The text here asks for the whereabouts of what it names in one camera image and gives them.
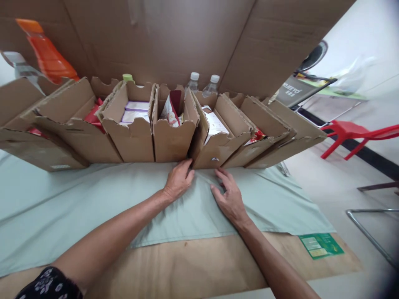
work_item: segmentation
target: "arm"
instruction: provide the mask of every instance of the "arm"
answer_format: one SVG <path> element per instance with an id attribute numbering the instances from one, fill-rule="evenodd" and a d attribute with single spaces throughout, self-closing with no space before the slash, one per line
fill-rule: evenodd
<path id="1" fill-rule="evenodd" d="M 179 163 L 162 190 L 95 228 L 52 266 L 86 290 L 155 216 L 186 192 L 194 178 L 194 170 L 187 174 L 190 164 L 191 160 Z"/>
<path id="2" fill-rule="evenodd" d="M 245 211 L 240 189 L 233 176 L 220 168 L 215 173 L 226 189 L 222 195 L 217 187 L 211 185 L 216 202 L 247 245 L 274 296 L 277 299 L 320 299 L 252 222 Z"/>

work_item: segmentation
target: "orange bottle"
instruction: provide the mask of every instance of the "orange bottle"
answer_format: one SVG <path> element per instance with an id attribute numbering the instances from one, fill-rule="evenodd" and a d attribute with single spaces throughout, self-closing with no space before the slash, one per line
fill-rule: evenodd
<path id="1" fill-rule="evenodd" d="M 40 70 L 51 82 L 60 84 L 61 77 L 79 80 L 75 69 L 45 36 L 38 22 L 25 19 L 16 19 L 16 21 L 27 34 L 28 41 L 36 54 Z"/>

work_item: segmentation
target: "white bottle cap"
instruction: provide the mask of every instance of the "white bottle cap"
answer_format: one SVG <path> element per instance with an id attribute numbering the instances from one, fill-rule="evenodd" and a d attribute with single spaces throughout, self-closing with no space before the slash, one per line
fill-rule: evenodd
<path id="1" fill-rule="evenodd" d="M 3 52 L 4 56 L 12 63 L 26 62 L 24 57 L 18 52 Z"/>
<path id="2" fill-rule="evenodd" d="M 197 81 L 199 77 L 200 77 L 200 74 L 198 74 L 196 72 L 192 72 L 191 76 L 190 76 L 190 80 Z"/>
<path id="3" fill-rule="evenodd" d="M 211 82 L 212 83 L 218 83 L 219 79 L 220 79 L 220 77 L 218 75 L 212 75 Z"/>

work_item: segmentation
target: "black baseboard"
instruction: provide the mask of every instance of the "black baseboard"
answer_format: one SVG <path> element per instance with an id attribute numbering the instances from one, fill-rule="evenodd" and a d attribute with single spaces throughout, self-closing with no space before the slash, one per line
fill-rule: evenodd
<path id="1" fill-rule="evenodd" d="M 300 108 L 299 112 L 317 125 L 323 125 L 325 123 L 323 120 L 319 119 L 317 116 L 306 111 L 305 109 Z M 331 138 L 337 140 L 337 136 L 332 136 Z M 358 144 L 358 141 L 354 139 L 348 139 L 342 143 L 342 146 L 352 151 L 355 147 L 357 147 Z M 363 147 L 356 155 L 389 178 L 393 179 L 394 181 L 399 181 L 399 166 L 394 162 L 385 159 L 383 156 L 377 154 L 368 147 Z"/>

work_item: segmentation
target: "floral sleeve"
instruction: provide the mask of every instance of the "floral sleeve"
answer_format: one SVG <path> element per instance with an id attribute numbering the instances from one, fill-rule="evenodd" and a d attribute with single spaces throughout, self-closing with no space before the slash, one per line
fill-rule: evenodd
<path id="1" fill-rule="evenodd" d="M 82 299 L 73 281 L 55 267 L 46 267 L 15 299 Z"/>

